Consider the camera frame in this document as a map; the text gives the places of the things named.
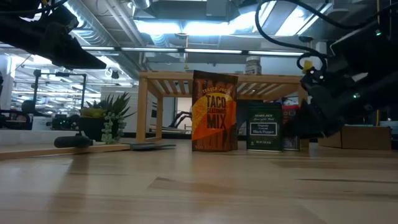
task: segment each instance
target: wooden table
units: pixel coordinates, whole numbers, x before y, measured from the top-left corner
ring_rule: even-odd
[[[298,92],[298,104],[307,98],[301,87],[301,76],[295,75],[238,75],[239,100],[278,100]],[[192,97],[193,72],[140,72],[137,106],[137,142],[162,139],[163,97]],[[146,138],[146,108],[148,91],[157,98],[156,137]],[[301,140],[301,147],[308,148],[308,140]]]

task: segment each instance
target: trader joe's label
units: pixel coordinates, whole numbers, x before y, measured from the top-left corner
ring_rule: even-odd
[[[280,105],[249,107],[247,149],[281,151]]]

